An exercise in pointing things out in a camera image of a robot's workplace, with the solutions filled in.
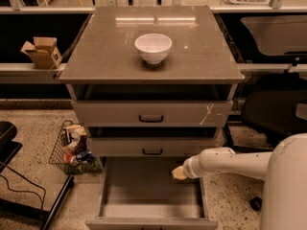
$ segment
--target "drawer handle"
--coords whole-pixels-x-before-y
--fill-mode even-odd
[[[161,123],[163,122],[163,115],[139,115],[138,120],[142,123]]]
[[[163,149],[160,149],[158,152],[147,152],[145,149],[142,149],[144,155],[161,155],[163,153]]]

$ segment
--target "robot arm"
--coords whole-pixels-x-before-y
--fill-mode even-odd
[[[265,181],[260,230],[305,230],[307,226],[307,133],[290,136],[273,152],[235,154],[206,149],[173,170],[173,177],[238,173]]]
[[[236,154],[230,148],[205,149],[173,170],[173,177],[185,179],[202,177],[205,173],[238,173],[264,180],[271,155],[271,152]]]

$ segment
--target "cardboard box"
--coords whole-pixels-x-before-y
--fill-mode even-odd
[[[26,54],[36,68],[56,69],[59,68],[62,56],[57,47],[57,39],[54,37],[34,37],[34,44],[26,41],[21,52]]]

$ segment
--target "floor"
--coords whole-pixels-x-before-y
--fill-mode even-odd
[[[49,210],[57,197],[66,174],[54,165],[49,158],[57,141],[61,125],[66,120],[78,122],[69,101],[1,100],[0,120],[12,122],[18,129],[14,141],[23,147],[10,163],[10,167],[24,174],[34,183],[46,189],[44,209]],[[265,146],[263,135],[244,126],[231,126],[234,142],[238,145]],[[224,143],[224,135],[219,134],[219,145]],[[16,190],[39,191],[8,169],[2,175]],[[258,229],[260,213],[253,211],[249,201],[261,196],[263,182],[237,174],[208,174],[205,176],[205,195],[210,220],[219,222],[219,230]],[[53,220],[50,229],[88,229],[84,222],[98,216],[102,174],[75,176],[75,185],[67,195]],[[25,193],[12,193],[7,190],[4,179],[0,178],[0,197],[40,207],[37,196]],[[0,215],[0,229],[39,229],[33,220]]]

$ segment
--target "open drawer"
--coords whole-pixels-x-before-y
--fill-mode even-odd
[[[85,224],[91,230],[217,229],[208,220],[201,180],[172,178],[182,163],[175,157],[109,157],[100,214]]]

